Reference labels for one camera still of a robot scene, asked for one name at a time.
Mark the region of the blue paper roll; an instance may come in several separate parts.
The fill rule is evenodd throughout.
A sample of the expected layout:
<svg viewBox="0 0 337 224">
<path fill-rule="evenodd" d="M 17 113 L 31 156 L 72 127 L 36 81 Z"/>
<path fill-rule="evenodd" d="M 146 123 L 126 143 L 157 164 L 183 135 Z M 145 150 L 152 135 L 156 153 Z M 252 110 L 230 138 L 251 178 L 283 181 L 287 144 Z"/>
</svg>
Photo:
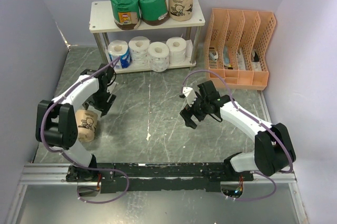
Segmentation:
<svg viewBox="0 0 337 224">
<path fill-rule="evenodd" d="M 110 42 L 107 49 L 109 61 L 113 61 L 119 58 L 115 62 L 115 68 L 124 69 L 128 68 L 131 64 L 131 56 L 128 47 L 128 43 L 123 40 L 114 40 Z"/>
</svg>

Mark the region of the white floral roll front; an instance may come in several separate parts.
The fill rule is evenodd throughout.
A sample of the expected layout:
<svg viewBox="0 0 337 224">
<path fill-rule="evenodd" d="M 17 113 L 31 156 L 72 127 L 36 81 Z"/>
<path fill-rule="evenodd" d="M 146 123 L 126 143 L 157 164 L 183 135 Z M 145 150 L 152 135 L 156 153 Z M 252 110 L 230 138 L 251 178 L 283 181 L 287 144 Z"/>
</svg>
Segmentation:
<svg viewBox="0 0 337 224">
<path fill-rule="evenodd" d="M 148 64 L 148 47 L 150 40 L 144 36 L 137 36 L 132 38 L 128 47 L 130 49 L 130 56 L 132 63 L 135 65 L 145 66 Z"/>
</svg>

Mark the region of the white unwrapped loose-end roll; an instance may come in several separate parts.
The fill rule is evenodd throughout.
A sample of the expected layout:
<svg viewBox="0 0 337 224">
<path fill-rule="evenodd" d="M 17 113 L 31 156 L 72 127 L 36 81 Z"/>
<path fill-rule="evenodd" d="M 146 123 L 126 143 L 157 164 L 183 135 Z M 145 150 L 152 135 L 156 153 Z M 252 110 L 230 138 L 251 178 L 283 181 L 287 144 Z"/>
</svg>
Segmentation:
<svg viewBox="0 0 337 224">
<path fill-rule="evenodd" d="M 185 40 L 182 37 L 171 37 L 166 41 L 169 48 L 170 65 L 178 65 L 185 62 L 192 45 L 191 40 Z"/>
</svg>

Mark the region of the green torn roll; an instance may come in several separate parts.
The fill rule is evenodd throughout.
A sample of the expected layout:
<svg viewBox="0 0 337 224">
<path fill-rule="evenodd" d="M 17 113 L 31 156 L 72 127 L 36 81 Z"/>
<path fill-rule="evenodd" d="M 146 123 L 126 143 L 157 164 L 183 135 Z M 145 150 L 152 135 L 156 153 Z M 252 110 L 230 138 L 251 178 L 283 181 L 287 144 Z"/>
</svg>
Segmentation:
<svg viewBox="0 0 337 224">
<path fill-rule="evenodd" d="M 115 24 L 122 30 L 133 30 L 141 22 L 139 0 L 110 0 Z"/>
</svg>

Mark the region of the green paper roll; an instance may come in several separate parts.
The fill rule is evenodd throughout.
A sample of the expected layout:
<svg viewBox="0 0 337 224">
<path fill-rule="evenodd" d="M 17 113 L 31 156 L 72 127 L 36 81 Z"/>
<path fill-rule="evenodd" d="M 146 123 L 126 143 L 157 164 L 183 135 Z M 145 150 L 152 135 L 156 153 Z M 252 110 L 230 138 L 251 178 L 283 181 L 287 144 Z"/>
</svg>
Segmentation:
<svg viewBox="0 0 337 224">
<path fill-rule="evenodd" d="M 166 0 L 139 0 L 141 17 L 151 26 L 158 26 L 169 19 Z"/>
</svg>

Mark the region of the brown cartoon paper roll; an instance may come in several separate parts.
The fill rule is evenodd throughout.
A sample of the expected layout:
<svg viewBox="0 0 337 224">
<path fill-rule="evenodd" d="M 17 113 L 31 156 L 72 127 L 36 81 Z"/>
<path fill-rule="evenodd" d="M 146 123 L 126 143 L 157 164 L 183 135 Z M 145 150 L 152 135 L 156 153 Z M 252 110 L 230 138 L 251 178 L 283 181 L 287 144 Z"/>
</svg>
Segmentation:
<svg viewBox="0 0 337 224">
<path fill-rule="evenodd" d="M 187 21 L 192 17 L 193 0 L 168 0 L 168 10 L 172 19 Z"/>
</svg>

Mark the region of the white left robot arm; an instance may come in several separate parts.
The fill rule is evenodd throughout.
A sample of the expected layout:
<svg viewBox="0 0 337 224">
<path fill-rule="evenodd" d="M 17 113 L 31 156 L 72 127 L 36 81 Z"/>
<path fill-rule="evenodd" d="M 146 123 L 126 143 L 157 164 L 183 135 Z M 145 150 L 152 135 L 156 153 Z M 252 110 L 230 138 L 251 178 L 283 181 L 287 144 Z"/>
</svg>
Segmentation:
<svg viewBox="0 0 337 224">
<path fill-rule="evenodd" d="M 95 156 L 77 138 L 75 114 L 89 105 L 105 116 L 116 96 L 111 86 L 116 77 L 111 64 L 101 64 L 97 71 L 84 70 L 77 81 L 52 100 L 42 100 L 37 106 L 36 139 L 52 153 L 58 153 L 75 166 L 85 181 L 97 178 Z"/>
</svg>

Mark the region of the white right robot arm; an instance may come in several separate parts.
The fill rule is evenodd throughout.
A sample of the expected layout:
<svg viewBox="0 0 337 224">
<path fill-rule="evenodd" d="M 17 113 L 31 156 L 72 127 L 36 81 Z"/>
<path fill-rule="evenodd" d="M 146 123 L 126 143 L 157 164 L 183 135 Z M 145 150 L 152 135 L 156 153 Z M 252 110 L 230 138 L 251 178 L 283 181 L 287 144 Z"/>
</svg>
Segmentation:
<svg viewBox="0 0 337 224">
<path fill-rule="evenodd" d="M 272 124 L 253 115 L 230 95 L 220 95 L 212 81 L 199 84 L 197 91 L 183 87 L 181 97 L 187 102 L 180 112 L 186 126 L 195 129 L 197 124 L 192 117 L 203 121 L 206 116 L 211 116 L 220 123 L 230 122 L 253 141 L 252 152 L 227 158 L 229 164 L 223 168 L 226 179 L 236 180 L 246 171 L 259 171 L 268 177 L 283 172 L 286 167 L 292 172 L 296 155 L 284 124 Z"/>
</svg>

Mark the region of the grey two-tier shelf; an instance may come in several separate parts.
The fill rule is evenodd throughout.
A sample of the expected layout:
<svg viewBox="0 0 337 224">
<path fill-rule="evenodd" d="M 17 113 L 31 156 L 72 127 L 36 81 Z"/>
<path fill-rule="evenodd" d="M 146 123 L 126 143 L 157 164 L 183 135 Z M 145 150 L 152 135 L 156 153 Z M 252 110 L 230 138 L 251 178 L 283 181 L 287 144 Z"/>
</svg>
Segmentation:
<svg viewBox="0 0 337 224">
<path fill-rule="evenodd" d="M 193 0 L 193 14 L 191 19 L 178 22 L 173 19 L 167 20 L 164 24 L 151 26 L 141 22 L 136 32 L 143 30 L 167 30 L 172 28 L 185 28 L 185 40 L 187 40 L 186 59 L 179 64 L 170 64 L 169 69 L 188 68 L 196 65 L 197 48 L 200 41 L 200 33 L 205 25 L 205 18 L 201 10 L 199 0 Z M 109 1 L 92 2 L 89 30 L 94 35 L 102 62 L 107 64 L 109 56 L 107 47 L 110 44 L 108 33 L 121 32 L 113 18 L 113 11 Z"/>
</svg>

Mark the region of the orange plastic file organizer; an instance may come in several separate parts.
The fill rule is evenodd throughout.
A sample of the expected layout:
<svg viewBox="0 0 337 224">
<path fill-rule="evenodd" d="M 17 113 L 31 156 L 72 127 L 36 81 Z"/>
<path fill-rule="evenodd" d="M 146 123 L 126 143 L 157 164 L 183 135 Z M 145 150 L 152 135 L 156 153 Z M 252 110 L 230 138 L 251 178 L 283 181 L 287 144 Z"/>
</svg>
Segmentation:
<svg viewBox="0 0 337 224">
<path fill-rule="evenodd" d="M 264 90 L 265 54 L 275 27 L 272 12 L 212 9 L 204 42 L 206 78 L 217 88 Z"/>
</svg>

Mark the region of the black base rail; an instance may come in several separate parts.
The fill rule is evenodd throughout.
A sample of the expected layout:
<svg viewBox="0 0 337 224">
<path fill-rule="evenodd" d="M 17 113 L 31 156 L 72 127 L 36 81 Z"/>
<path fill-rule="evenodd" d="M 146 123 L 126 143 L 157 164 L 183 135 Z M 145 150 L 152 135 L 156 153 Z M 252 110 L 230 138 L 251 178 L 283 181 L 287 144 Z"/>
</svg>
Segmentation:
<svg viewBox="0 0 337 224">
<path fill-rule="evenodd" d="M 129 177 L 128 191 L 205 190 L 220 192 L 221 183 L 238 184 L 240 178 L 253 180 L 250 172 L 236 172 L 228 161 L 163 164 L 98 163 L 97 167 L 98 171 L 92 171 L 69 166 L 66 181 L 97 182 L 98 176 L 101 175 L 101 192 L 110 194 L 124 191 L 127 185 L 125 176 L 116 170 L 126 173 Z"/>
</svg>

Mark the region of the aluminium frame rail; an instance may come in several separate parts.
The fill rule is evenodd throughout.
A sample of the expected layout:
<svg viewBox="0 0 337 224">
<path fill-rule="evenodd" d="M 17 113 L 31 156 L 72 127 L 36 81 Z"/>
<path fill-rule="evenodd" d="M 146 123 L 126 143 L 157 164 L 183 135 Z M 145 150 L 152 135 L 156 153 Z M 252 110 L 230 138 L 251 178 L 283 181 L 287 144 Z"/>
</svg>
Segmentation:
<svg viewBox="0 0 337 224">
<path fill-rule="evenodd" d="M 31 164 L 24 166 L 20 185 L 70 185 L 71 182 L 66 181 L 69 164 Z M 245 183 L 265 184 L 274 181 L 277 184 L 296 183 L 295 174 L 277 173 L 269 178 L 254 174 L 253 180 L 245 180 Z"/>
</svg>

